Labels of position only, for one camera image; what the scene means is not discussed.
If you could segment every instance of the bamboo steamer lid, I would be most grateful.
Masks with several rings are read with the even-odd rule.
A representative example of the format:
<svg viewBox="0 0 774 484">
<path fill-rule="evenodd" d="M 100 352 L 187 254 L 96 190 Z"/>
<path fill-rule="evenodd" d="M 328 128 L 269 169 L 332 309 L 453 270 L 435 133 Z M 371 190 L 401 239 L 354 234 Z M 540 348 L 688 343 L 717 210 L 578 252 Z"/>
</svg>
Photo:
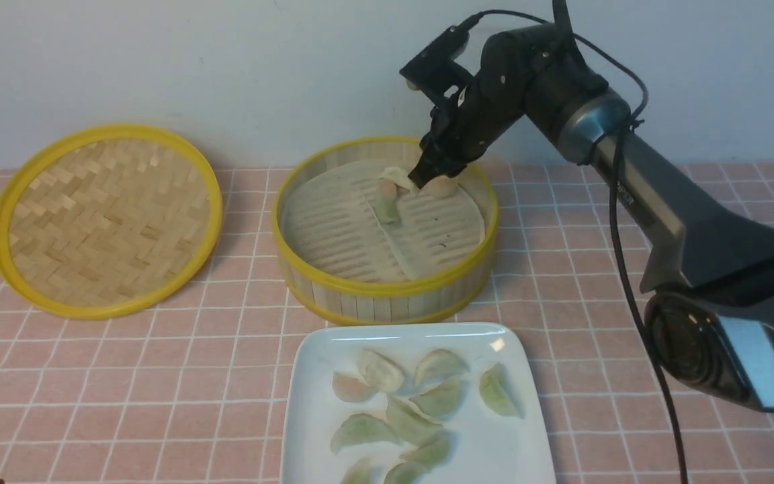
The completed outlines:
<svg viewBox="0 0 774 484">
<path fill-rule="evenodd" d="M 193 278 L 221 217 L 217 179 L 187 141 L 102 126 L 46 148 L 13 178 L 0 198 L 0 270 L 56 315 L 126 315 Z"/>
</svg>

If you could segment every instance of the woven bamboo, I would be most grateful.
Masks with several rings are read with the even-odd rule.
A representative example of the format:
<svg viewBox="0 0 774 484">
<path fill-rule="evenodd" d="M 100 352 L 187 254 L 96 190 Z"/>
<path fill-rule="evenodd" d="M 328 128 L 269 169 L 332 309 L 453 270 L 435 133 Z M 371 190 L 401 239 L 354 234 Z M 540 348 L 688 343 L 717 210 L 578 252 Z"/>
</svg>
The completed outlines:
<svg viewBox="0 0 774 484">
<path fill-rule="evenodd" d="M 210 166 L 181 138 L 148 126 L 89 130 L 42 151 L 6 189 L 0 270 L 41 309 L 125 315 L 193 276 L 220 211 Z"/>
<path fill-rule="evenodd" d="M 286 184 L 277 193 L 274 202 L 273 232 L 277 240 L 283 277 L 292 294 L 305 307 L 328 321 L 342 325 L 433 322 L 442 321 L 457 313 L 482 289 L 495 260 L 498 205 L 494 190 L 486 181 L 485 175 L 473 166 L 465 169 L 458 181 L 464 193 L 467 193 L 469 200 L 475 205 L 473 208 L 478 211 L 478 215 L 482 215 L 484 226 L 482 242 L 477 238 L 470 250 L 465 251 L 458 260 L 455 258 L 451 260 L 451 257 L 445 255 L 443 260 L 449 261 L 449 264 L 438 267 L 438 272 L 424 278 L 402 282 L 374 282 L 377 279 L 373 279 L 369 273 L 368 278 L 351 278 L 353 274 L 360 276 L 364 273 L 359 268 L 362 267 L 362 263 L 333 264 L 332 266 L 322 264 L 322 267 L 336 267 L 336 272 L 344 275 L 338 276 L 336 273 L 326 272 L 308 263 L 294 250 L 295 246 L 299 245 L 298 241 L 286 238 L 286 235 L 291 233 L 291 231 L 286 232 L 288 227 L 284 227 L 286 208 L 293 205 L 294 195 L 298 190 L 306 190 L 304 185 L 310 180 L 328 172 L 337 173 L 335 175 L 337 178 L 342 177 L 343 166 L 361 160 L 374 165 L 379 163 L 383 165 L 386 161 L 391 165 L 413 166 L 419 157 L 420 148 L 415 140 L 366 138 L 322 151 L 292 172 Z M 370 214 L 369 217 L 374 220 L 374 214 Z M 362 227 L 369 223 L 363 215 L 351 220 L 339 215 L 325 220 L 327 220 L 326 223 L 336 226 L 354 224 L 355 227 Z M 440 225 L 446 227 L 445 221 L 441 220 Z M 366 239 L 366 236 L 349 234 L 346 239 L 355 238 Z M 423 243 L 420 248 L 430 245 Z M 355 250 L 359 251 L 360 260 L 372 258 L 369 244 L 354 245 L 352 242 L 349 249 L 344 252 L 349 254 L 348 257 L 352 257 L 351 254 Z M 383 247 L 378 250 L 381 254 L 389 254 L 389 251 Z M 313 253 L 311 250 L 299 249 L 299 251 L 305 252 L 307 258 L 310 258 L 310 254 Z M 339 268 L 344 268 L 345 271 L 340 272 Z"/>
</svg>

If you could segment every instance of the white wall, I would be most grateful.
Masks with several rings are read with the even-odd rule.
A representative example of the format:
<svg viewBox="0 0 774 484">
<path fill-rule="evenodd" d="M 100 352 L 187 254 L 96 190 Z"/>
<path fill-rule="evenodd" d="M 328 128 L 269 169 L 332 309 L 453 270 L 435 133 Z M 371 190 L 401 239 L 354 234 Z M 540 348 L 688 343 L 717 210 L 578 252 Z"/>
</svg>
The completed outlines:
<svg viewBox="0 0 774 484">
<path fill-rule="evenodd" d="M 774 159 L 774 2 L 571 0 L 572 24 L 647 82 L 641 133 L 675 161 Z M 419 137 L 429 105 L 398 70 L 480 9 L 548 0 L 0 0 L 0 167 L 99 123 L 190 138 L 216 163 L 293 165 L 365 135 Z M 520 21 L 486 19 L 460 59 Z M 637 91 L 592 65 L 631 102 Z M 557 159 L 522 120 L 512 160 Z"/>
</svg>

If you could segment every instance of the perforated parchment paper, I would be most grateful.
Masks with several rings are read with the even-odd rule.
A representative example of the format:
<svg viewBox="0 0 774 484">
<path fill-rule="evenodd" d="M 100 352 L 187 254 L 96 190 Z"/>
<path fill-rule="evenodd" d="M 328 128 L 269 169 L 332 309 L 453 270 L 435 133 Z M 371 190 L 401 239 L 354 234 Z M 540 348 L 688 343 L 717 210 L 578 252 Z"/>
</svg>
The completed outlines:
<svg viewBox="0 0 774 484">
<path fill-rule="evenodd" d="M 402 221 L 379 229 L 369 203 L 378 193 L 385 159 L 330 169 L 289 196 L 282 214 L 288 245 L 311 266 L 360 282 L 403 282 L 397 257 L 424 278 L 458 264 L 482 242 L 479 206 L 463 190 L 446 199 L 403 191 L 396 203 Z M 388 242 L 394 242 L 394 254 Z"/>
</svg>

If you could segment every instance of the yellow rim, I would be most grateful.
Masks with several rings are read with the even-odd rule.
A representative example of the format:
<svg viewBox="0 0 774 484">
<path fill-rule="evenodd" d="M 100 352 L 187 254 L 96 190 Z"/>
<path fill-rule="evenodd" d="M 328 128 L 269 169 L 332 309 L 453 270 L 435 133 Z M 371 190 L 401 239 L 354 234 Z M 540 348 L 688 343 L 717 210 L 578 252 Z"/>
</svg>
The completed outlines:
<svg viewBox="0 0 774 484">
<path fill-rule="evenodd" d="M 158 288 L 148 294 L 142 295 L 125 303 L 104 306 L 104 307 L 75 307 L 68 306 L 47 298 L 30 286 L 19 275 L 13 260 L 10 257 L 9 248 L 9 227 L 13 209 L 15 209 L 19 197 L 28 187 L 28 184 L 34 180 L 41 171 L 47 166 L 55 163 L 65 154 L 76 150 L 79 147 L 90 145 L 98 141 L 111 140 L 112 138 L 140 138 L 141 140 L 154 141 L 173 148 L 182 156 L 196 166 L 202 179 L 208 186 L 208 199 L 211 205 L 211 215 L 208 221 L 205 239 L 202 245 L 193 255 L 193 258 L 184 266 L 184 270 L 172 279 L 162 288 Z M 53 313 L 64 318 L 71 319 L 107 319 L 117 318 L 119 316 L 129 315 L 146 309 L 166 299 L 178 291 L 187 281 L 189 281 L 196 272 L 205 264 L 205 261 L 211 256 L 211 252 L 217 239 L 219 239 L 220 230 L 223 221 L 223 196 L 220 192 L 217 177 L 208 160 L 189 142 L 181 138 L 174 132 L 169 132 L 152 126 L 132 125 L 132 124 L 114 124 L 108 126 L 98 126 L 85 131 L 75 132 L 70 136 L 56 141 L 49 147 L 44 148 L 25 163 L 5 187 L 0 196 L 0 272 L 8 285 L 18 294 L 26 298 L 34 306 L 40 307 L 46 312 Z"/>
<path fill-rule="evenodd" d="M 272 220 L 273 238 L 277 245 L 277 251 L 279 252 L 280 256 L 285 258 L 285 260 L 291 264 L 292 267 L 295 267 L 295 269 L 306 276 L 306 278 L 310 279 L 310 281 L 317 282 L 326 288 L 331 288 L 339 292 L 368 297 L 401 297 L 420 294 L 422 292 L 441 288 L 446 284 L 455 282 L 457 279 L 460 279 L 461 276 L 468 273 L 470 270 L 473 270 L 474 267 L 476 267 L 476 264 L 480 263 L 482 258 L 485 257 L 489 246 L 494 244 L 495 233 L 497 232 L 497 227 L 500 223 L 500 212 L 498 210 L 494 212 L 494 220 L 492 220 L 492 223 L 489 225 L 489 227 L 486 228 L 486 234 L 482 240 L 482 244 L 476 248 L 476 251 L 474 251 L 473 254 L 465 258 L 465 260 L 461 261 L 460 264 L 456 264 L 454 267 L 443 270 L 442 272 L 436 273 L 432 276 L 428 276 L 428 278 L 423 278 L 418 281 L 389 283 L 349 281 L 347 279 L 338 278 L 337 276 L 316 269 L 315 267 L 306 263 L 306 261 L 304 261 L 302 258 L 298 257 L 298 254 L 295 254 L 294 251 L 292 251 L 292 248 L 286 244 L 286 240 L 283 239 L 282 233 L 280 232 L 280 217 L 282 217 L 282 214 L 280 214 L 280 199 L 282 199 L 283 193 L 288 190 L 289 181 L 293 180 L 295 176 L 299 174 L 299 172 L 303 171 L 303 169 L 306 169 L 307 166 L 309 166 L 311 163 L 314 163 L 317 159 L 320 159 L 320 157 L 325 156 L 331 151 L 341 150 L 342 148 L 352 147 L 354 145 L 385 142 L 400 142 L 417 146 L 417 140 L 414 138 L 407 138 L 402 136 L 378 136 L 347 141 L 346 143 L 341 143 L 335 145 L 334 147 L 321 150 L 313 156 L 308 157 L 297 168 L 293 169 L 292 173 L 289 174 L 288 178 L 286 178 L 286 180 L 283 182 L 282 187 L 280 187 L 279 193 L 277 193 L 276 199 L 273 201 Z M 467 169 L 472 171 L 476 177 L 481 178 L 482 181 L 485 182 L 486 189 L 488 190 L 488 198 L 492 203 L 491 206 L 495 206 L 495 208 L 497 208 L 497 194 L 495 193 L 495 189 L 488 182 L 488 178 L 485 176 L 482 170 L 473 165 L 469 165 Z"/>
</svg>

